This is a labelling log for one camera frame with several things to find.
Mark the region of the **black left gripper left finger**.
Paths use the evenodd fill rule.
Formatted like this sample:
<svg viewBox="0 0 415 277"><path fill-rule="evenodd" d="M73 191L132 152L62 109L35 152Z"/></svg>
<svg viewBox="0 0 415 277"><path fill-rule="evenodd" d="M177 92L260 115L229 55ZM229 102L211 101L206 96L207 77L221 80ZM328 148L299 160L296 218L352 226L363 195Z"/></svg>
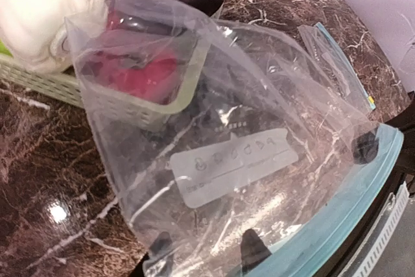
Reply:
<svg viewBox="0 0 415 277"><path fill-rule="evenodd" d="M230 274L248 274L271 256L271 251L257 235L254 229L248 229L240 244L241 263Z"/></svg>

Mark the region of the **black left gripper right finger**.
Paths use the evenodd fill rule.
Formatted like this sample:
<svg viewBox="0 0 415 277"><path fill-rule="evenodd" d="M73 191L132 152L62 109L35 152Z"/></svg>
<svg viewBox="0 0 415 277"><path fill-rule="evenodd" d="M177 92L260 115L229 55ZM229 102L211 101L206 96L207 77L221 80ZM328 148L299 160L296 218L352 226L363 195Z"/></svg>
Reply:
<svg viewBox="0 0 415 277"><path fill-rule="evenodd" d="M361 134L351 142L353 161L355 164L367 164L372 162L379 151L379 138L376 136L377 130L371 130Z"/></svg>

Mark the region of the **clear zip bag blue zipper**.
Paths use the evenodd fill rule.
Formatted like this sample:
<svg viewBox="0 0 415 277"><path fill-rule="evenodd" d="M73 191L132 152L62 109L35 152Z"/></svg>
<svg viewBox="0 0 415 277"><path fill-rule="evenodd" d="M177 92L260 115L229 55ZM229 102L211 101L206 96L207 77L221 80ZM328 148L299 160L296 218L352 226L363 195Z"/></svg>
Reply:
<svg viewBox="0 0 415 277"><path fill-rule="evenodd" d="M209 44L191 103L163 128L88 122L124 219L147 246L143 276L312 276L386 182L402 133L345 101L286 34L205 22ZM355 164L351 142L377 130ZM248 274L248 229L271 256Z"/></svg>

